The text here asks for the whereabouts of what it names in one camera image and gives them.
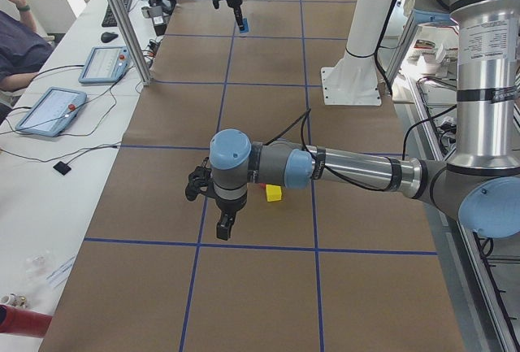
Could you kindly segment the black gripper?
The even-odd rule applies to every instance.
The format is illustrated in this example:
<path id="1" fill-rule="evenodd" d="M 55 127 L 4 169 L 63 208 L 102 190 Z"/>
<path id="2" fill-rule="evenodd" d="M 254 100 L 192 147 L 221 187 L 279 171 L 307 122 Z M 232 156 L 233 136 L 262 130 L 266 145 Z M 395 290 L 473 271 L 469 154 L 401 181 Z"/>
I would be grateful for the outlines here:
<path id="1" fill-rule="evenodd" d="M 226 0 L 229 7 L 233 7 L 233 15 L 236 20 L 236 24 L 240 31 L 245 30 L 245 20 L 241 10 L 241 0 Z"/>
<path id="2" fill-rule="evenodd" d="M 219 240 L 228 241 L 232 236 L 232 227 L 235 223 L 236 214 L 245 207 L 247 196 L 243 195 L 235 199 L 225 199 L 217 196 L 215 203 L 221 211 L 221 216 L 216 224 L 216 237 Z"/>

